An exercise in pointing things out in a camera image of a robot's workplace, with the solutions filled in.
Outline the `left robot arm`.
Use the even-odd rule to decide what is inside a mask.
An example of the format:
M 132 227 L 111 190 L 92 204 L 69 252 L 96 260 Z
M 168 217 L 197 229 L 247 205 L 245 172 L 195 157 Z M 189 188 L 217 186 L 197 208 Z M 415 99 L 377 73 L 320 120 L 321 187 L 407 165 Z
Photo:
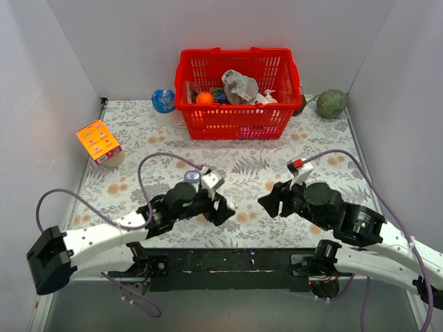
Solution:
M 219 226 L 235 215 L 235 208 L 214 190 L 180 182 L 117 221 L 106 219 L 100 225 L 66 232 L 57 226 L 41 229 L 26 255 L 35 290 L 38 295 L 54 293 L 69 283 L 86 260 L 120 245 L 157 237 L 176 222 L 200 214 Z

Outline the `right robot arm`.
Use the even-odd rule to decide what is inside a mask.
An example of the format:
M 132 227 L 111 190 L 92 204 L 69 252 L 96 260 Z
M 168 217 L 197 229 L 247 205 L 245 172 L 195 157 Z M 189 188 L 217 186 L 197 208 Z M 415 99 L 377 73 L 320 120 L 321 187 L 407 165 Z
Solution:
M 370 208 L 342 199 L 326 183 L 276 183 L 258 203 L 267 214 L 292 214 L 333 234 L 314 256 L 296 267 L 308 275 L 332 272 L 365 275 L 405 288 L 430 306 L 442 308 L 442 253 L 406 237 Z

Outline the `purple earbud charging case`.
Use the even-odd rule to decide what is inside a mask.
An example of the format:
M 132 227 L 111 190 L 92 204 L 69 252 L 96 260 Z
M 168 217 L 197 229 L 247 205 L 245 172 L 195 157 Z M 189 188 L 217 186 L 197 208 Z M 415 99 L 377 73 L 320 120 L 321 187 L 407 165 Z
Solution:
M 195 184 L 199 183 L 201 174 L 197 170 L 190 170 L 184 174 L 184 181 L 187 183 Z

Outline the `white earbud charging case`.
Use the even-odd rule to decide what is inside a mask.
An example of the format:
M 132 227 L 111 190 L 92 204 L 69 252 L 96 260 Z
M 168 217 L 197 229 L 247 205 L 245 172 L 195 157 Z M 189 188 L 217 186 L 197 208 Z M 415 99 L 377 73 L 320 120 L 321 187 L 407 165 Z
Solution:
M 218 212 L 222 212 L 225 210 L 235 211 L 235 209 L 236 209 L 236 205 L 234 203 L 232 203 L 230 201 L 222 200 L 222 199 L 215 201 L 213 204 L 213 207 Z

